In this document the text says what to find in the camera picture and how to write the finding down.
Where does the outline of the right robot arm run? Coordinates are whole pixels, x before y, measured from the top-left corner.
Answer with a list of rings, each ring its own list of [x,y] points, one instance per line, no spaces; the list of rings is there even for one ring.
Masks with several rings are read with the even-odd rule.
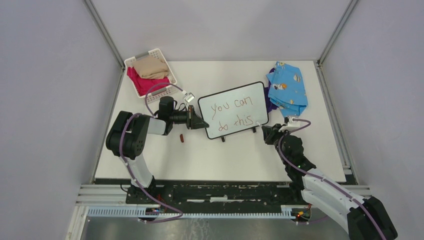
[[[322,173],[304,155],[301,138],[282,125],[261,126],[264,143],[275,147],[291,179],[289,199],[315,206],[339,224],[351,240],[395,240],[399,234],[383,203],[363,197]]]

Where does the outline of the black framed whiteboard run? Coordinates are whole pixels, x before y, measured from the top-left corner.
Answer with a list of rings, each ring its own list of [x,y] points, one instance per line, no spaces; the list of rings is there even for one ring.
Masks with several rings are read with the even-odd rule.
[[[208,139],[222,137],[265,125],[269,122],[265,85],[257,81],[198,99],[202,119],[209,124],[205,129]]]

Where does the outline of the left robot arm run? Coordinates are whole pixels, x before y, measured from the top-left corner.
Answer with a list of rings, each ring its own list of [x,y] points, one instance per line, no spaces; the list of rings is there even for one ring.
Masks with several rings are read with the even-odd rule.
[[[193,105],[177,109],[171,96],[161,97],[158,111],[153,116],[120,111],[105,140],[105,146],[120,157],[127,169],[131,184],[138,187],[138,197],[145,204],[153,203],[157,190],[143,157],[148,135],[167,136],[174,125],[185,125],[189,130],[207,129],[210,125],[195,112]]]

